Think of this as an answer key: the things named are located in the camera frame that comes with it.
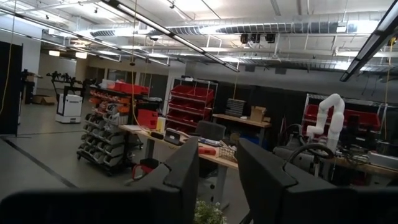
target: metal shelving rack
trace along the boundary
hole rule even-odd
[[[310,100],[324,100],[326,98],[328,98],[328,96],[307,93],[307,99],[305,100],[304,112],[303,112],[303,116],[302,116],[302,126],[304,126],[304,122],[311,122],[311,123],[315,122],[316,123],[316,121],[305,119],[305,114],[307,112],[307,108],[308,108],[308,104],[310,103]],[[344,100],[344,102],[346,104],[369,106],[369,107],[373,107],[375,109],[377,108],[377,115],[381,121],[380,122],[380,124],[381,124],[380,130],[371,131],[371,132],[377,134],[377,136],[381,135],[381,129],[383,127],[384,120],[386,118],[387,108],[389,107],[388,104],[374,102],[374,101],[366,101],[366,100],[355,100],[355,99],[350,99],[350,98],[342,98],[342,99]]]
[[[217,90],[218,90],[218,84],[212,81],[208,81],[208,80],[198,80],[198,79],[194,79],[194,78],[175,78],[174,79],[174,87],[178,86],[178,85],[187,85],[187,86],[192,86],[194,89],[195,88],[206,88],[206,92],[208,93],[209,90],[213,90],[213,99],[208,99],[209,94],[206,95],[206,98],[204,100],[198,100],[195,98],[189,98],[189,97],[184,97],[184,96],[178,96],[178,95],[174,95],[172,93],[172,90],[174,88],[172,88],[169,92],[169,98],[167,100],[167,107],[166,107],[166,114],[169,114],[170,110],[174,110],[174,111],[179,111],[179,112],[183,112],[186,114],[192,114],[192,115],[196,115],[196,116],[201,116],[202,120],[206,120],[207,118],[211,117],[213,108],[214,108],[214,102],[216,99],[216,95],[217,95]],[[180,99],[180,100],[185,100],[187,102],[191,101],[191,102],[197,102],[197,103],[202,103],[203,105],[203,112],[195,112],[193,110],[187,110],[186,108],[176,108],[175,106],[170,106],[170,102],[174,99]],[[174,123],[174,124],[181,124],[182,126],[188,126],[189,128],[195,128],[196,126],[193,125],[192,123],[184,123],[183,121],[176,121],[174,119],[170,119],[166,116],[166,121],[168,123]]]
[[[95,90],[98,92],[102,92],[102,93],[107,93],[109,95],[113,95],[113,96],[119,96],[119,97],[130,97],[130,101],[129,103],[126,103],[126,105],[129,105],[129,113],[127,116],[127,120],[125,123],[131,124],[133,117],[132,117],[132,104],[134,103],[134,98],[131,97],[131,94],[128,93],[121,93],[118,91],[113,91],[113,90],[108,90],[108,89],[104,89],[104,88],[99,88],[96,86],[90,86],[91,90]],[[94,130],[95,128],[97,130],[101,130],[101,131],[108,131],[109,134],[114,134],[117,133],[118,135],[113,136],[111,139],[108,138],[104,138],[101,137],[98,133],[94,133],[93,131],[88,131],[86,129],[84,129],[84,131],[86,132],[87,135],[95,138],[95,142],[97,142],[97,145],[88,145],[90,147],[90,151],[88,151],[87,149],[85,149],[84,147],[87,146],[86,141],[79,147],[79,150],[76,152],[78,155],[78,159],[80,159],[81,157],[85,158],[87,161],[90,161],[92,164],[96,165],[97,167],[99,167],[100,169],[104,170],[107,175],[111,176],[117,172],[121,172],[126,168],[130,168],[133,167],[135,164],[132,162],[131,158],[129,158],[129,150],[131,148],[134,148],[136,146],[140,146],[142,145],[141,142],[136,142],[135,144],[130,144],[130,134],[119,129],[118,125],[119,123],[112,123],[110,120],[106,120],[103,118],[104,113],[99,112],[97,110],[99,104],[95,105],[95,108],[93,108],[93,114],[95,114],[95,116],[97,116],[97,118],[100,121],[100,123],[102,124],[95,124],[92,123],[90,121],[88,121],[87,119],[85,119],[86,123],[88,126],[92,126],[93,128],[91,128],[91,130]],[[109,127],[111,127],[111,129],[106,130],[104,129],[104,125],[109,124]],[[108,149],[104,148],[104,147],[99,147],[98,143],[99,142],[104,142],[104,146],[111,146]],[[108,157],[109,162],[104,162],[105,158],[104,157]],[[112,164],[110,163],[110,161],[112,159],[115,158],[119,158],[121,157],[117,163]]]

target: robotic arm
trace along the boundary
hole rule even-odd
[[[332,106],[334,106],[334,110],[333,116],[331,117],[326,146],[333,152],[336,152],[340,132],[343,129],[345,108],[344,101],[339,94],[332,94],[319,104],[317,124],[316,126],[307,126],[307,136],[313,138],[314,134],[323,134],[325,132],[324,127],[328,118],[328,111]]]

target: ductwork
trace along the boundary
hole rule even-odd
[[[272,22],[264,19],[222,19],[206,21],[188,21],[167,28],[178,35],[220,35],[220,34],[370,34],[376,28],[385,12],[352,12],[346,14],[326,14],[312,16],[275,17]],[[338,27],[346,26],[346,31]],[[115,36],[119,30],[133,31],[131,23],[93,25],[90,34],[93,37]],[[136,29],[136,34],[160,35],[154,29]]]

